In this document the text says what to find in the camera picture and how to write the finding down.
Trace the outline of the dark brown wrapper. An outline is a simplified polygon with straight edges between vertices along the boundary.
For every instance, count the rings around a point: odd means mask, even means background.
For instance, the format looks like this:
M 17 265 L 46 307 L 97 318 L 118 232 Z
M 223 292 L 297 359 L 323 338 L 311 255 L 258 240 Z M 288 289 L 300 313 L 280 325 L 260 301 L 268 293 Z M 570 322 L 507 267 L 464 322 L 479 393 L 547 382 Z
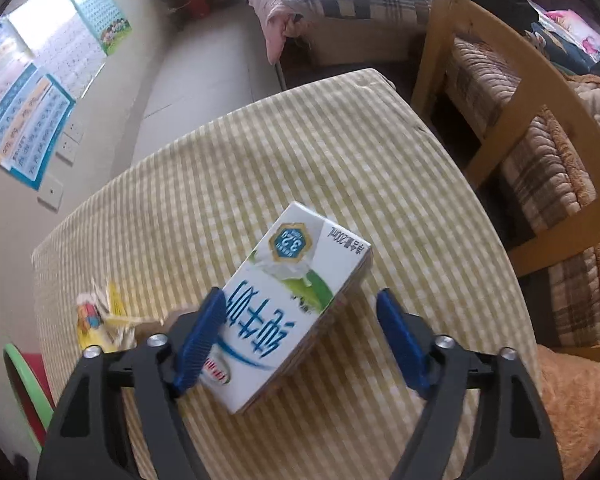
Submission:
M 149 320 L 135 326 L 134 341 L 137 347 L 155 334 L 165 334 L 174 348 L 180 348 L 192 331 L 198 309 L 190 304 L 170 311 L 162 320 Z

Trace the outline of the large yellow snack bag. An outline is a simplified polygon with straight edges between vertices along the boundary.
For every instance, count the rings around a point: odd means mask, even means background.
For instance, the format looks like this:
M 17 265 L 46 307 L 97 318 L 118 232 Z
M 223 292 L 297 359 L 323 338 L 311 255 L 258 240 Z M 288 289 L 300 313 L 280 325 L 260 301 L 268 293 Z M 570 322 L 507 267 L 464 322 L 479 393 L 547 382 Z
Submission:
M 100 287 L 92 280 L 91 290 L 76 296 L 76 339 L 81 350 L 91 346 L 105 353 L 130 350 L 142 330 L 156 324 L 154 318 L 128 315 L 113 281 Z

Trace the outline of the white milk carton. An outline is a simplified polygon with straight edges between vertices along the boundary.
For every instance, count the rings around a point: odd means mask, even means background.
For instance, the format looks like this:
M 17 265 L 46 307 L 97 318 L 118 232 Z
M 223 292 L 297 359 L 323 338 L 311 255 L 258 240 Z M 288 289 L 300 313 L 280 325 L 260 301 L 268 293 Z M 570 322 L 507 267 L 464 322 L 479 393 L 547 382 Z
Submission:
M 226 282 L 226 318 L 201 379 L 245 411 L 309 351 L 370 267 L 370 242 L 292 202 Z

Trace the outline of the orange plush cushion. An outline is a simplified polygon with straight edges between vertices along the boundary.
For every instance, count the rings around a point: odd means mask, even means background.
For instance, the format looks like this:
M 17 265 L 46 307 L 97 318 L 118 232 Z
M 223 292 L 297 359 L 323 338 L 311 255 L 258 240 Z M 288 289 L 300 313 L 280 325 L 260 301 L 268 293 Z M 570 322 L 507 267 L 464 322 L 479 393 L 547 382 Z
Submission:
M 566 479 L 585 472 L 600 452 L 600 362 L 538 348 L 541 398 Z

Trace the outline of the red bin with green rim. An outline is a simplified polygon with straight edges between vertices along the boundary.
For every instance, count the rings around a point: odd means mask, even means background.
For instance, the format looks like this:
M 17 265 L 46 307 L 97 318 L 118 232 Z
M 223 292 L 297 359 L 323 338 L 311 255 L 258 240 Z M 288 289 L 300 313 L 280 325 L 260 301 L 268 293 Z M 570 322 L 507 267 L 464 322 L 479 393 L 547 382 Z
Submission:
M 3 360 L 10 388 L 26 421 L 30 438 L 36 450 L 41 452 L 55 408 L 42 356 L 39 353 L 22 353 L 9 342 L 4 345 Z

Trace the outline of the yellow checkered table cloth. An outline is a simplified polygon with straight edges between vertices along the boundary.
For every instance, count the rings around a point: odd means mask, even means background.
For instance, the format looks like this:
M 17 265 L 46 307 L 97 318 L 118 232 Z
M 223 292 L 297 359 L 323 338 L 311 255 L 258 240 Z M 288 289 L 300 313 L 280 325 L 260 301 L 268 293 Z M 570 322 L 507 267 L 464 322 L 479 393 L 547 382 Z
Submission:
M 148 318 L 196 306 L 292 202 L 365 238 L 373 262 L 301 363 L 247 411 L 230 414 L 204 387 L 180 401 L 212 478 L 390 476 L 422 401 L 377 323 L 381 289 L 467 349 L 517 349 L 538 374 L 524 297 L 477 196 L 393 85 L 358 70 L 235 110 L 79 202 L 32 256 L 53 395 L 79 359 L 79 294 L 113 282 Z

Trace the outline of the wooden chair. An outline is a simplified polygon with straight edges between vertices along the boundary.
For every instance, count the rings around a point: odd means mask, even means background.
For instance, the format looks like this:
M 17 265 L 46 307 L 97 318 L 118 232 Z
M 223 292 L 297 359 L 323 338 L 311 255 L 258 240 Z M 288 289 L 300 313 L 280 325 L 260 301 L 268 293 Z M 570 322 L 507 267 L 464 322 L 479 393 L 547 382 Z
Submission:
M 508 258 L 517 276 L 554 266 L 600 243 L 600 127 L 565 78 L 518 32 L 471 0 L 432 0 L 424 52 L 412 96 L 421 118 L 430 116 L 444 78 L 454 38 L 468 32 L 482 39 L 513 67 L 520 78 L 495 125 L 486 130 L 465 176 L 472 188 L 490 177 L 547 108 L 564 128 L 590 175 L 596 196 L 556 226 L 513 247 Z

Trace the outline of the bed with plaid quilt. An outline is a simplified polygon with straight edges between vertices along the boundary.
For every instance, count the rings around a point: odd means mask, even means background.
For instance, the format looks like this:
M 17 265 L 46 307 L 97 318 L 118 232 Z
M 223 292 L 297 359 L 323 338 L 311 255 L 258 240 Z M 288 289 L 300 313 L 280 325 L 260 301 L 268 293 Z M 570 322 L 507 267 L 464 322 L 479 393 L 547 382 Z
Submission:
M 299 38 L 316 65 L 401 61 L 427 29 L 432 0 L 248 0 L 256 12 L 268 62 Z

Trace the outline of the white wall socket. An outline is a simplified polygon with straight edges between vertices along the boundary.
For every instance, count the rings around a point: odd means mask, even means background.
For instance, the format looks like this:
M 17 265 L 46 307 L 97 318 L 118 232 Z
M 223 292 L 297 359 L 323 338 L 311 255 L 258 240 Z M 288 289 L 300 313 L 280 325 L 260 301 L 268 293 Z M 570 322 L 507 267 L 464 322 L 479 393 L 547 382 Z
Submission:
M 52 174 L 46 174 L 38 189 L 38 203 L 53 212 L 58 212 L 64 191 L 65 187 L 61 180 Z

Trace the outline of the blue pinyin wall poster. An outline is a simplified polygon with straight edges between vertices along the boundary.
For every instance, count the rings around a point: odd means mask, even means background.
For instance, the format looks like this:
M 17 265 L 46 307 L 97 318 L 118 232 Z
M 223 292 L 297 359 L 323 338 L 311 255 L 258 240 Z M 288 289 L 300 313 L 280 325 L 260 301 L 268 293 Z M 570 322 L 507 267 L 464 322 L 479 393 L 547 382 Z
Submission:
M 0 18 L 0 166 L 37 190 L 76 100 Z

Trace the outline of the white chart wall poster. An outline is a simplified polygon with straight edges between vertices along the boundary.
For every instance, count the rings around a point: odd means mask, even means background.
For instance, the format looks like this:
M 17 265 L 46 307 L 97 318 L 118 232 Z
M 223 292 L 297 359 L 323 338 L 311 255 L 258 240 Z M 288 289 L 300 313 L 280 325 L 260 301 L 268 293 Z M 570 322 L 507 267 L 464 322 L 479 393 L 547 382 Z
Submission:
M 35 62 L 82 99 L 106 61 L 71 0 L 27 0 L 7 14 Z

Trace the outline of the green chart wall poster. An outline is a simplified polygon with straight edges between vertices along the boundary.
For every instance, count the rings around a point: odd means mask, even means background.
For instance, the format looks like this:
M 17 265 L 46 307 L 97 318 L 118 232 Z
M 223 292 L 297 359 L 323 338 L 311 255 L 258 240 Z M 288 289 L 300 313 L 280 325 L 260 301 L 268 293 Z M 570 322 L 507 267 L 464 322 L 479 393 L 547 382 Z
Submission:
M 129 20 L 114 0 L 70 1 L 106 55 L 112 55 L 132 30 Z

